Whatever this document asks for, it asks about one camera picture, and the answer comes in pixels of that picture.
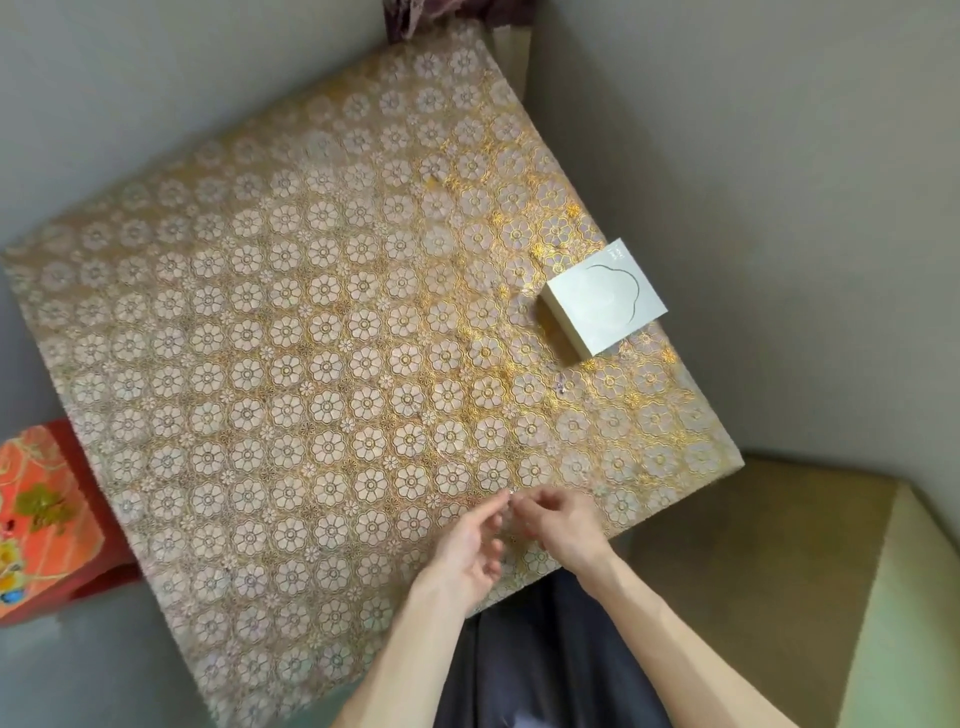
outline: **square white box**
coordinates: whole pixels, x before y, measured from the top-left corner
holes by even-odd
[[[541,294],[585,360],[666,313],[619,238],[549,280]]]

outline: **floral tablecloth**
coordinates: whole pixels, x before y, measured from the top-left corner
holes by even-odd
[[[537,295],[603,245],[457,26],[5,251],[221,725],[356,678],[439,529],[490,492],[590,490],[613,534],[741,464],[659,325],[568,358]],[[492,600],[556,567],[509,546]]]

